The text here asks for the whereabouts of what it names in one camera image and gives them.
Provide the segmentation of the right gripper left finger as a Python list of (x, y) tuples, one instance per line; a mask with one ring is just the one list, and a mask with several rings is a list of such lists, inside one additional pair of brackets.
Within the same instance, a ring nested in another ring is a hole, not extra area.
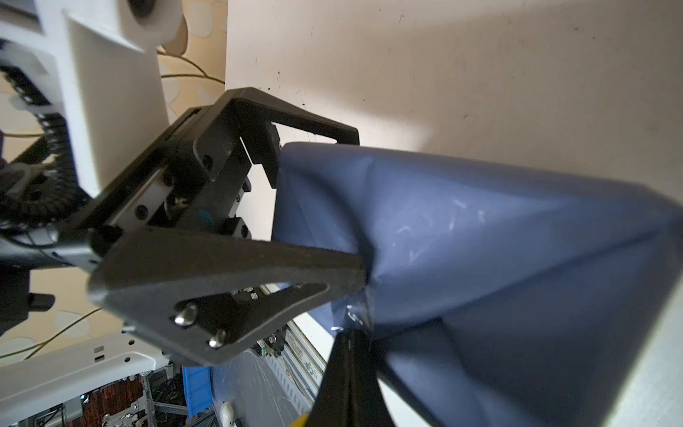
[(327, 361), (327, 367), (307, 427), (343, 427), (349, 423), (350, 333), (340, 333)]

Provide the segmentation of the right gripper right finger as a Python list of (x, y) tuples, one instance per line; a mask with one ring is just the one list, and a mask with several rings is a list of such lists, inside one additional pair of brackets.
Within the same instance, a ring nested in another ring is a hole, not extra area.
[(349, 353), (349, 425), (394, 426), (373, 366), (370, 344), (363, 332), (350, 332)]

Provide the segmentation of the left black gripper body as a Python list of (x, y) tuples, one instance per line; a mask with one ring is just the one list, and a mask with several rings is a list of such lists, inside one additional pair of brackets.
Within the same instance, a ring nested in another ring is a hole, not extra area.
[(140, 229), (246, 239), (234, 215), (249, 192), (254, 107), (216, 103), (185, 112), (97, 197), (76, 181), (62, 116), (1, 167), (1, 263), (94, 267)]

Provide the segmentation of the light blue wrapping paper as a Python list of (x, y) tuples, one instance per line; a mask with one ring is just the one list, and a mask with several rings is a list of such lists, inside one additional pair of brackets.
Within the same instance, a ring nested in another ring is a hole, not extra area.
[(437, 426), (598, 426), (682, 272), (631, 183), (368, 147), (282, 149), (272, 238), (359, 254), (372, 350)]

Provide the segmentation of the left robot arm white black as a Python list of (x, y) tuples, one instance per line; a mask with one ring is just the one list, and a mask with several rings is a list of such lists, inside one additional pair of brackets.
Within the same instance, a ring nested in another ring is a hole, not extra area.
[(32, 270), (90, 273), (94, 303), (126, 323), (115, 333), (1, 370), (1, 423), (168, 361), (218, 366), (296, 316), (365, 284), (361, 259), (257, 241), (235, 216), (253, 165), (279, 184), (278, 126), (358, 145), (359, 132), (254, 88), (193, 108), (95, 199), (86, 199), (49, 146), (66, 134), (45, 115), (46, 136), (1, 169), (1, 329), (52, 295), (28, 288)]

